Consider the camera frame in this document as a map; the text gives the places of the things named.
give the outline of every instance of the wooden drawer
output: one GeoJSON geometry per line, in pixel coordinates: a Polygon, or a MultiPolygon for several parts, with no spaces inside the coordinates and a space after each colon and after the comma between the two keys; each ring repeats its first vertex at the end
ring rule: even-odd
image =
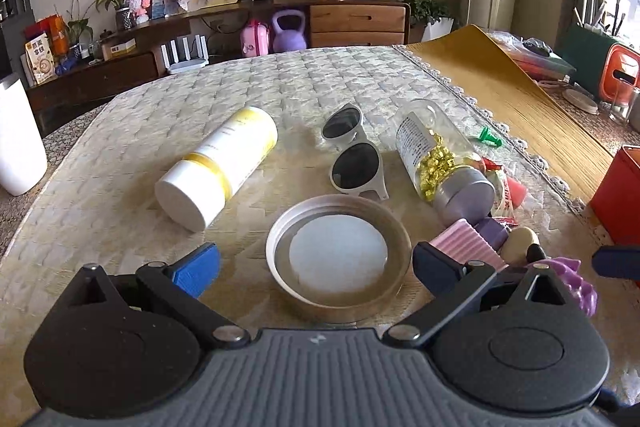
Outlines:
{"type": "Polygon", "coordinates": [[[114,58],[64,74],[27,89],[33,112],[60,105],[76,105],[120,94],[159,78],[156,56],[152,52],[114,58]]]}
{"type": "Polygon", "coordinates": [[[333,46],[390,46],[403,44],[404,33],[391,32],[331,32],[312,33],[312,48],[333,46]]]}
{"type": "Polygon", "coordinates": [[[312,33],[404,32],[405,12],[404,6],[315,5],[309,7],[309,27],[312,33]]]}

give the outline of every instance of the wooden cabinet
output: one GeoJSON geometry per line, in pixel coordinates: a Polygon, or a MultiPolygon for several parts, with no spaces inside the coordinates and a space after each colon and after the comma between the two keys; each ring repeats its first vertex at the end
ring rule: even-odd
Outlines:
{"type": "Polygon", "coordinates": [[[334,4],[309,7],[311,47],[404,44],[404,5],[334,4]]]}
{"type": "Polygon", "coordinates": [[[403,44],[404,33],[390,32],[323,32],[311,33],[312,48],[331,46],[390,46],[403,44]]]}
{"type": "Polygon", "coordinates": [[[78,105],[109,98],[164,74],[153,52],[119,57],[94,66],[78,68],[58,78],[27,89],[31,110],[59,105],[78,105]]]}
{"type": "MultiPolygon", "coordinates": [[[[305,35],[310,47],[386,46],[406,44],[409,7],[397,0],[266,0],[242,1],[156,19],[110,37],[113,46],[136,39],[136,55],[114,58],[93,66],[80,66],[55,80],[27,89],[27,97],[42,133],[50,132],[84,110],[115,95],[166,74],[160,46],[171,39],[202,31],[191,27],[232,12],[245,12],[248,20],[267,21],[277,10],[303,10],[308,21],[305,35]]],[[[228,36],[236,40],[238,36],[228,36]]],[[[238,58],[236,54],[223,60],[238,58]]]]}

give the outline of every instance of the white tumbler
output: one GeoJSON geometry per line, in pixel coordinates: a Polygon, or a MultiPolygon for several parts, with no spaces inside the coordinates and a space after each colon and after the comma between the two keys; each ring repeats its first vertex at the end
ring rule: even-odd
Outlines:
{"type": "Polygon", "coordinates": [[[0,80],[0,185],[24,194],[47,171],[47,155],[17,74],[0,80]]]}

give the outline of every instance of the tiled floor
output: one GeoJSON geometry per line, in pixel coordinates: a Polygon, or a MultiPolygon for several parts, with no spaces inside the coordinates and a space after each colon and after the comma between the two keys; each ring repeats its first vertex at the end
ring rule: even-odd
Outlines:
{"type": "Polygon", "coordinates": [[[49,168],[46,174],[29,192],[12,197],[4,188],[0,187],[0,257],[4,255],[6,247],[9,245],[15,230],[17,230],[22,218],[29,210],[31,203],[40,193],[46,182],[49,180],[53,172],[58,168],[60,162],[69,152],[74,143],[78,140],[89,124],[100,113],[104,106],[101,105],[75,120],[63,125],[57,131],[49,134],[43,142],[44,149],[47,152],[47,160],[49,168]]]}

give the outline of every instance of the glass jar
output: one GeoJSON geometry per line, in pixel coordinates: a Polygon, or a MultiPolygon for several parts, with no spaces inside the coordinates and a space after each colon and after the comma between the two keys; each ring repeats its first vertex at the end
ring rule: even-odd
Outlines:
{"type": "Polygon", "coordinates": [[[394,124],[396,149],[416,191],[446,226],[458,219],[474,225],[488,215],[495,189],[482,158],[436,103],[412,100],[394,124]]]}
{"type": "Polygon", "coordinates": [[[618,80],[616,96],[609,109],[609,118],[617,124],[626,125],[631,108],[633,108],[634,103],[637,103],[636,98],[640,93],[640,89],[634,87],[635,81],[631,76],[628,76],[628,79],[620,78],[618,80]]]}

